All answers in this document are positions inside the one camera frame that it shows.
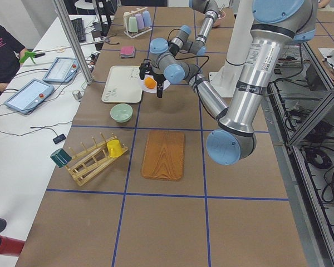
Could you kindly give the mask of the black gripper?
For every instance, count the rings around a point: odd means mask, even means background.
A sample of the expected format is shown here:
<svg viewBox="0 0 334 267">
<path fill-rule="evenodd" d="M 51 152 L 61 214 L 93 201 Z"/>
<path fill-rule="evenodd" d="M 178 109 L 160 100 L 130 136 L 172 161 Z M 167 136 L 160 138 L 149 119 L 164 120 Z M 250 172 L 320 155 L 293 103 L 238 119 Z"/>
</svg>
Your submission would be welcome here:
<svg viewBox="0 0 334 267">
<path fill-rule="evenodd" d="M 156 95 L 158 98 L 163 97 L 164 81 L 165 77 L 163 74 L 158 74 L 153 70 L 151 60 L 148 58 L 143 59 L 143 62 L 139 67 L 139 77 L 141 80 L 145 79 L 145 75 L 153 76 L 154 80 L 157 82 L 156 85 Z"/>
</svg>

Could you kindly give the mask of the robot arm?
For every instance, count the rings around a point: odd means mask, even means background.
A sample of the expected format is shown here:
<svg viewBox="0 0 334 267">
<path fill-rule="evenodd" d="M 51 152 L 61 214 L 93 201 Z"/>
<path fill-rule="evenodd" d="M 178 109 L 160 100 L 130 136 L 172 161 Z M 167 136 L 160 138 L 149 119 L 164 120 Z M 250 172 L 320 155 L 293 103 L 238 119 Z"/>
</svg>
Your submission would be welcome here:
<svg viewBox="0 0 334 267">
<path fill-rule="evenodd" d="M 253 1 L 252 42 L 230 103 L 222 99 L 199 66 L 176 58 L 182 50 L 202 56 L 209 32 L 218 18 L 215 1 L 190 1 L 189 5 L 205 15 L 196 39 L 189 41 L 188 26 L 182 26 L 171 41 L 153 39 L 149 46 L 150 57 L 140 65 L 140 78 L 153 76 L 158 97 L 163 94 L 165 81 L 186 81 L 219 125 L 207 138 L 210 158 L 221 165 L 232 165 L 254 151 L 257 142 L 252 123 L 280 52 L 285 45 L 313 38 L 318 3 Z"/>
<path fill-rule="evenodd" d="M 189 7 L 197 12 L 204 14 L 204 19 L 199 33 L 194 41 L 189 40 L 191 33 L 187 25 L 182 25 L 177 35 L 169 41 L 169 52 L 176 56 L 180 50 L 192 53 L 196 56 L 203 56 L 206 51 L 205 44 L 214 23 L 219 18 L 219 8 L 216 1 L 192 0 Z"/>
</svg>

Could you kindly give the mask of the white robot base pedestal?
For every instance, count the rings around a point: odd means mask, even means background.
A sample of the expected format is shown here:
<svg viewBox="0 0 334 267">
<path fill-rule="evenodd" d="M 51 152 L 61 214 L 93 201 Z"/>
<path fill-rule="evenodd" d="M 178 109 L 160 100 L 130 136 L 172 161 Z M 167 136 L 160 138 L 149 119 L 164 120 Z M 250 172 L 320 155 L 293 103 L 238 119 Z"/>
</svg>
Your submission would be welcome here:
<svg viewBox="0 0 334 267">
<path fill-rule="evenodd" d="M 252 42 L 252 1 L 241 0 L 224 66 L 209 74 L 209 81 L 222 97 L 232 97 Z"/>
</svg>

